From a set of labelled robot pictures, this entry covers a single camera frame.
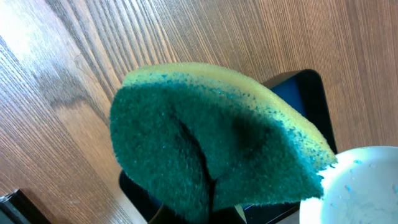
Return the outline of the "green yellow sponge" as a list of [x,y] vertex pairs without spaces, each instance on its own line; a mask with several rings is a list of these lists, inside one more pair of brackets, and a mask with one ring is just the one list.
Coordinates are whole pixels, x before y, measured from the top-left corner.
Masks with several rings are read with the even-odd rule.
[[127,176],[191,223],[236,205],[320,198],[320,172],[336,163],[321,132],[283,99],[205,63],[128,73],[109,128]]

